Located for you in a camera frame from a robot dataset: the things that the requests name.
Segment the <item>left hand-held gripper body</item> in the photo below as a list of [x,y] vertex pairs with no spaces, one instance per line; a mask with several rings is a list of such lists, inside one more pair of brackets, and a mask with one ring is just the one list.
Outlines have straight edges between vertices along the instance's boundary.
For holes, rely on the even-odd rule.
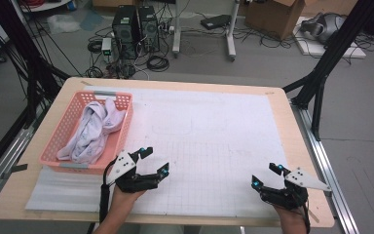
[[105,184],[116,184],[123,192],[134,193],[155,189],[159,181],[152,179],[151,175],[138,174],[130,154],[122,151],[106,168]]

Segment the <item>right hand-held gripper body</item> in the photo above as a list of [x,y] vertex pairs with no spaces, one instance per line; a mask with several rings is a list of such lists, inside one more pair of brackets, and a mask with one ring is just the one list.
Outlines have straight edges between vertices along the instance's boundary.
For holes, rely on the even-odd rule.
[[262,191],[258,191],[261,200],[287,210],[293,210],[307,203],[309,197],[308,188],[331,191],[329,185],[309,175],[301,168],[297,168],[294,171],[285,168],[283,179],[284,188],[282,189],[264,185],[265,188]]

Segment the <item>lilac patterned towel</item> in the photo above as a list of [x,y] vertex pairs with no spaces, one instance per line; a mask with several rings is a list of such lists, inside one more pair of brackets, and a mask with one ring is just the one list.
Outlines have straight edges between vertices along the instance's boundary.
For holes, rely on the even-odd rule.
[[82,112],[78,129],[56,157],[60,161],[94,164],[103,153],[109,135],[122,128],[126,114],[126,110],[117,109],[111,98],[104,104],[90,102]]

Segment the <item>pink plastic basket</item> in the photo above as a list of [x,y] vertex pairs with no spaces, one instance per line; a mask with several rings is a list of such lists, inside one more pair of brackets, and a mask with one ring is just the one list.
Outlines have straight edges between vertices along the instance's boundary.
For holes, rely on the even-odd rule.
[[[71,160],[58,160],[56,154],[72,139],[79,127],[85,106],[92,101],[104,104],[107,99],[112,99],[115,107],[119,111],[125,111],[125,115],[121,129],[108,136],[105,149],[99,159],[94,164],[77,164]],[[44,147],[40,155],[40,163],[60,173],[102,175],[105,167],[124,149],[131,125],[132,114],[131,94],[102,91],[76,92],[67,104],[52,136]]]

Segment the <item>person's left hand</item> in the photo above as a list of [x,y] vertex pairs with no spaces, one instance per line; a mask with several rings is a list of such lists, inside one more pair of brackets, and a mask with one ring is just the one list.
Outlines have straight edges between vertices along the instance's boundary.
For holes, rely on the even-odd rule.
[[123,192],[118,186],[115,187],[110,205],[111,212],[127,213],[129,214],[139,197],[144,194],[144,191],[134,193]]

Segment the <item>person's right hand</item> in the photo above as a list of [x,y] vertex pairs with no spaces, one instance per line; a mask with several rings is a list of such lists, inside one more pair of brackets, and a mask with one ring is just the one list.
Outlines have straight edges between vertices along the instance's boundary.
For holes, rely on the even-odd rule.
[[279,215],[281,230],[299,229],[307,231],[305,219],[300,209],[287,210],[278,206],[274,206],[274,209]]

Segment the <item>white grid mat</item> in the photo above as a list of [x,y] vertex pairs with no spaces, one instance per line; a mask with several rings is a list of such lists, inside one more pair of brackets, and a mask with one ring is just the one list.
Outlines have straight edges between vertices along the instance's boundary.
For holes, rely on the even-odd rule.
[[169,165],[168,177],[137,200],[134,214],[276,217],[251,187],[253,176],[283,186],[269,169],[286,162],[270,94],[128,92],[133,115],[125,151],[153,147],[137,164],[141,174]]

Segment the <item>small white device green light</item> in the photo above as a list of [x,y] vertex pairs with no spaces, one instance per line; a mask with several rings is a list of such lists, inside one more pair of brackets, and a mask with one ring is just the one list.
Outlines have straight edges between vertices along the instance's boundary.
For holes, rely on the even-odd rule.
[[112,39],[111,38],[102,39],[101,52],[104,56],[104,60],[106,62],[110,62],[112,59]]

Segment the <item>wide black computer tower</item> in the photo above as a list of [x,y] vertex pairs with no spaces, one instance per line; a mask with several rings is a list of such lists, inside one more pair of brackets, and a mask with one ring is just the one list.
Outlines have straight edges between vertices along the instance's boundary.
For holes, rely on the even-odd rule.
[[136,43],[140,39],[136,7],[120,5],[112,22],[112,29],[121,59],[136,58]]

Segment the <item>narrow black computer tower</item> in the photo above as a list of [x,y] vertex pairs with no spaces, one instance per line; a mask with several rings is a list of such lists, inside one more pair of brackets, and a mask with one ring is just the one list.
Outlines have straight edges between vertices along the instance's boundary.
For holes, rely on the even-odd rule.
[[140,6],[138,16],[144,51],[158,52],[160,50],[159,31],[154,7]]

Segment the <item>white metal stand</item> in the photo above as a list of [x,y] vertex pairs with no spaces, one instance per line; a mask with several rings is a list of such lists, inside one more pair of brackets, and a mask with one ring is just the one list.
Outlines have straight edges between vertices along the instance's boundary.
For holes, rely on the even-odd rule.
[[[175,26],[173,31],[173,40],[172,40],[172,53],[177,58],[178,54],[180,53],[180,43],[181,43],[181,26],[180,26],[180,14],[181,9],[179,7],[179,0],[175,0],[175,14],[173,16],[175,20]],[[228,24],[228,28],[225,30],[225,39],[227,42],[227,49],[228,49],[228,58],[230,61],[234,61],[236,59],[236,47],[234,42],[234,29],[236,24],[236,19],[240,7],[240,0],[233,0],[233,8],[231,13],[231,20]]]

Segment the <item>white flat board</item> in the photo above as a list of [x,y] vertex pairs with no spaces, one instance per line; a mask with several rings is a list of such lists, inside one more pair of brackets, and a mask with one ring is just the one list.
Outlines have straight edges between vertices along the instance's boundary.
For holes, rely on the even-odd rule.
[[[324,52],[324,46],[310,35],[309,32],[301,32],[301,22],[305,17],[300,17],[293,29],[293,38],[295,39],[301,53],[304,56],[321,57]],[[365,52],[356,44],[352,43],[350,48],[344,53],[344,59],[364,59]]]

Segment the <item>blue-grey sheet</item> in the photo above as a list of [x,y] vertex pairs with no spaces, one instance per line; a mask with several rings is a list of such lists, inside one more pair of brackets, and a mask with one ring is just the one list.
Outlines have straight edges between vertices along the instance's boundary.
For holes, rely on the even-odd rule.
[[86,31],[94,30],[103,22],[103,17],[95,11],[88,11],[84,19],[80,22],[80,27]]

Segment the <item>flat black device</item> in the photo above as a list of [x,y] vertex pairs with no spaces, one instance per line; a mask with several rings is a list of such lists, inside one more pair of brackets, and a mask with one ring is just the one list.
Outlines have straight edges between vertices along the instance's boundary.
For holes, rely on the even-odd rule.
[[229,15],[220,15],[208,19],[202,19],[201,25],[207,30],[212,30],[215,28],[226,26],[231,20]]

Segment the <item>grey rounded device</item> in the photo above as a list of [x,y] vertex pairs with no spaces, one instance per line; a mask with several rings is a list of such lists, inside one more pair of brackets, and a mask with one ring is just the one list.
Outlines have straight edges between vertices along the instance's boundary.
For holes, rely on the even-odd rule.
[[345,19],[335,13],[318,13],[312,19],[301,22],[300,31],[308,32],[322,45],[326,45],[342,27]]

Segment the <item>open cardboard box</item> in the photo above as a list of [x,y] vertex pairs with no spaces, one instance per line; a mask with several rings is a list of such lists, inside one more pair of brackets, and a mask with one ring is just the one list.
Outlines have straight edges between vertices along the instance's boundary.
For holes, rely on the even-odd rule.
[[292,34],[305,0],[252,0],[245,14],[245,25],[283,40]]

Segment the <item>clear plastic bag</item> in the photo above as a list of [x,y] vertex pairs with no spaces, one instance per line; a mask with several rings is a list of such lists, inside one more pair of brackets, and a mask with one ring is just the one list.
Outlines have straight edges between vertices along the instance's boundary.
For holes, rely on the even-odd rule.
[[80,29],[79,23],[69,15],[54,15],[47,18],[52,34],[70,33]]

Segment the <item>low cardboard box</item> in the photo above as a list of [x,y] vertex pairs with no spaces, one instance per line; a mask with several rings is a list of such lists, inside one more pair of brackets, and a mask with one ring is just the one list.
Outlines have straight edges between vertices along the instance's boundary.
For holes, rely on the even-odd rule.
[[120,5],[136,5],[138,0],[92,0],[95,7],[118,7]]

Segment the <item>flat cardboard sheet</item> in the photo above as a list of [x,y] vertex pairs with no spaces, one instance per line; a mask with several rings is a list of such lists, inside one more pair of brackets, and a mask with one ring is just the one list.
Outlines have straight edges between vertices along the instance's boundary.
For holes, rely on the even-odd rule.
[[313,17],[317,13],[336,13],[347,16],[358,0],[306,0],[302,16]]

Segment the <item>round white table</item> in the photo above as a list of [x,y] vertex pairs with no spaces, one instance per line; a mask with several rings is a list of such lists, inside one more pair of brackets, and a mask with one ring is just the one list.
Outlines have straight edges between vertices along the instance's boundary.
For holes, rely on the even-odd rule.
[[37,7],[24,7],[24,6],[21,6],[21,10],[23,12],[42,12],[42,11],[47,11],[47,10],[51,10],[51,9],[54,9],[54,8],[57,8],[57,7],[60,7],[60,6],[66,6],[68,3],[70,3],[72,0],[61,0],[60,2],[45,2],[43,5],[41,6],[37,6]]

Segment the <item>aluminium rail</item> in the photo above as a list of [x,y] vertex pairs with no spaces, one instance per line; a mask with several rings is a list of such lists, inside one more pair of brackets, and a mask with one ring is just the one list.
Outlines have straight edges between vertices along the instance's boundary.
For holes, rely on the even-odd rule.
[[359,234],[355,219],[345,199],[338,178],[328,159],[325,148],[322,142],[316,139],[311,130],[312,117],[309,111],[306,109],[300,109],[294,104],[291,104],[291,108],[296,119],[299,121],[299,128],[306,136],[308,148],[312,151],[314,167],[318,170],[319,175],[324,179],[324,182],[331,188],[332,196],[325,197],[330,201],[330,209],[338,226],[344,234]]
[[28,122],[26,110],[23,110],[15,123],[0,140],[0,187],[6,181],[6,179],[1,178],[1,174],[18,164],[46,113],[46,109],[39,108],[36,112],[36,117]]

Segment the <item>black metal frame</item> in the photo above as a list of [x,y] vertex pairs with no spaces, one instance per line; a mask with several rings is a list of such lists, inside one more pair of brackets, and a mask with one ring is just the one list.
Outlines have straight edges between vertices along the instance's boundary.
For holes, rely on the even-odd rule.
[[39,52],[11,0],[0,0],[0,26],[16,51],[4,42],[2,36],[0,46],[14,65],[18,77],[27,84],[27,106],[23,117],[25,124],[31,125],[37,118],[37,107],[43,101],[52,103],[60,92],[61,83],[70,75],[53,66]]
[[291,103],[299,109],[307,109],[310,101],[315,100],[311,132],[317,141],[320,141],[319,125],[326,80],[359,32],[372,19],[374,19],[374,0],[357,0],[314,69],[305,77],[282,88],[286,93],[300,88],[298,95],[291,100]]

